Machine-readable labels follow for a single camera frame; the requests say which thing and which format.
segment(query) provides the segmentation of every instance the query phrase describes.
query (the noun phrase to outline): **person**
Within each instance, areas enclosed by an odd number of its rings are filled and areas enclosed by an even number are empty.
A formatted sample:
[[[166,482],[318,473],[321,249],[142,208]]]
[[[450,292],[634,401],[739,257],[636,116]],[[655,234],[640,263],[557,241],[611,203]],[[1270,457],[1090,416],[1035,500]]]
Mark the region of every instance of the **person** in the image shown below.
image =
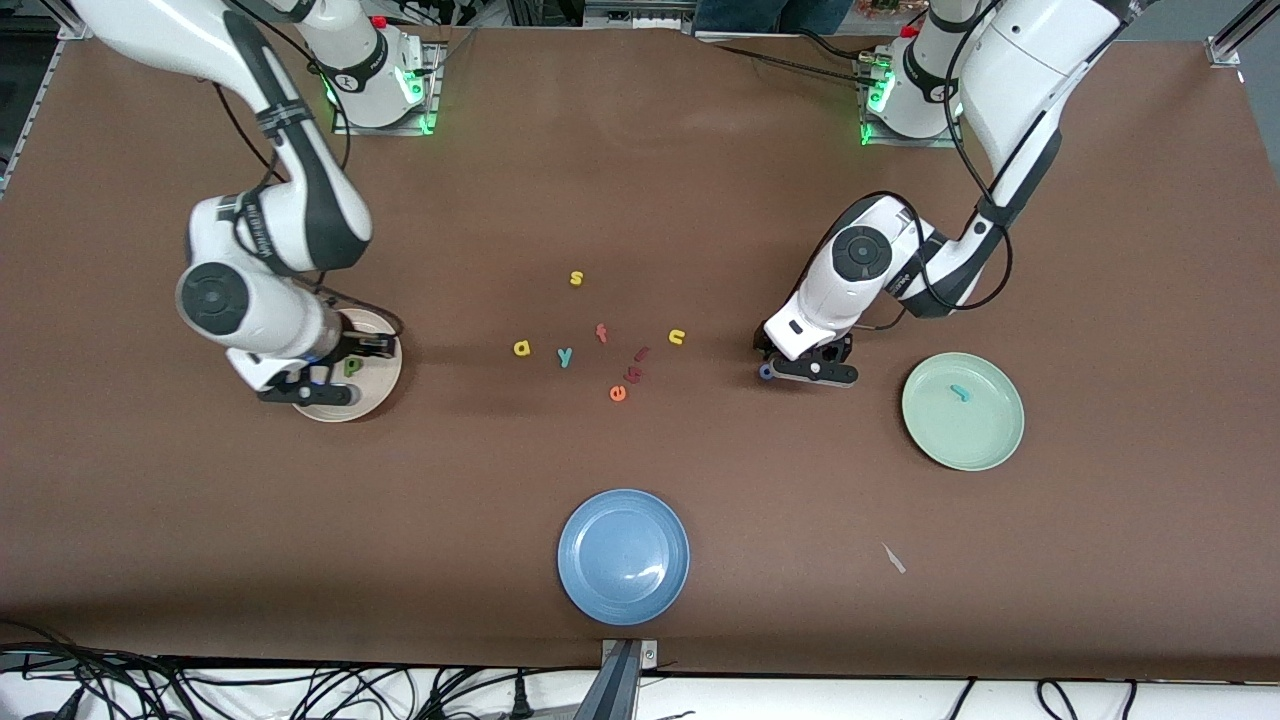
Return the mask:
[[[833,35],[854,0],[698,0],[694,31]]]

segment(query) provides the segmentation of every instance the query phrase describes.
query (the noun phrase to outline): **light green plate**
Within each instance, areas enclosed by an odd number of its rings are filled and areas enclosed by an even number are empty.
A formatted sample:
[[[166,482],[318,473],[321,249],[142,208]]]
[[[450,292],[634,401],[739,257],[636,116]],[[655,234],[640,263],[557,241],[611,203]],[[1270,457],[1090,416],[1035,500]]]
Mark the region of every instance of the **light green plate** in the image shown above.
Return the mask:
[[[902,418],[929,457],[956,470],[989,470],[1023,439],[1023,398],[1000,368],[966,352],[920,363],[902,388]]]

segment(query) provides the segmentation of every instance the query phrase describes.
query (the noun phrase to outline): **plate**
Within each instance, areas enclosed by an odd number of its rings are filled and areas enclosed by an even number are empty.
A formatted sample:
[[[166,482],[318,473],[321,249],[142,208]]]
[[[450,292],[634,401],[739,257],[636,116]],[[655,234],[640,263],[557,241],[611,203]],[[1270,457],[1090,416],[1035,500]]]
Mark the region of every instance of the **plate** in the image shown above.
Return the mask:
[[[570,516],[557,562],[579,610],[609,625],[639,625],[662,615],[685,587],[689,537],[666,502],[611,489]]]
[[[1023,441],[1018,388],[1000,368],[965,352],[943,352],[911,370],[902,418],[925,455],[956,470],[1000,465]]]
[[[343,307],[339,310],[351,319],[352,327],[366,333],[392,333],[390,323],[380,315],[360,307]],[[403,342],[396,341],[396,357],[361,357],[361,368],[349,378],[342,375],[342,364],[334,366],[335,383],[352,384],[360,391],[360,397],[355,405],[310,405],[302,407],[294,405],[293,409],[312,420],[321,423],[346,423],[356,418],[364,418],[387,400],[387,396],[396,388],[399,379],[401,368],[404,365],[402,347]]]

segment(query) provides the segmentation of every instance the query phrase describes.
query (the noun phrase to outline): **blue plate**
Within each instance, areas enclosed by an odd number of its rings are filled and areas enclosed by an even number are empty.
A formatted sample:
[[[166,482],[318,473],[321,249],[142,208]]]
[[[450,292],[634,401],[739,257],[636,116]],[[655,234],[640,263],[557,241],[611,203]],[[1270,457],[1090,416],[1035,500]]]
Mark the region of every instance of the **blue plate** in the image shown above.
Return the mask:
[[[561,533],[561,584],[600,623],[639,625],[676,602],[689,577],[689,536],[657,497],[611,489],[573,511]]]

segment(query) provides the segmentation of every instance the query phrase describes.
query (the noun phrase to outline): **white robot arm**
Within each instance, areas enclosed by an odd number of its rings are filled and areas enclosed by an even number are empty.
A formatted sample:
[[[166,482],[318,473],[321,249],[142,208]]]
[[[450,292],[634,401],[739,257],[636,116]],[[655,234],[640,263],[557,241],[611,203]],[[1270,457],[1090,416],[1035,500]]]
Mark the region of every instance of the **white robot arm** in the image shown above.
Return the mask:
[[[209,78],[244,99],[289,182],[198,202],[178,282],[183,320],[225,346],[259,397],[351,405],[353,387],[312,386],[302,370],[349,355],[389,357],[390,334],[349,322],[292,278],[353,265],[372,236],[364,200],[329,152],[306,102],[261,32],[219,0],[81,0],[95,35],[156,68]]]
[[[819,242],[786,305],[756,333],[755,347],[773,375],[852,384],[858,373],[841,364],[851,347],[849,332],[879,290],[918,318],[972,307],[964,304],[983,265],[1057,155],[1068,97],[1149,4],[1006,0],[998,12],[992,4],[970,18],[970,28],[982,27],[995,12],[977,33],[959,79],[965,113],[997,169],[993,186],[957,240],[922,220],[893,193],[873,193],[850,206]],[[919,104],[916,111],[942,115],[946,123],[938,100]],[[928,131],[927,123],[918,124]]]

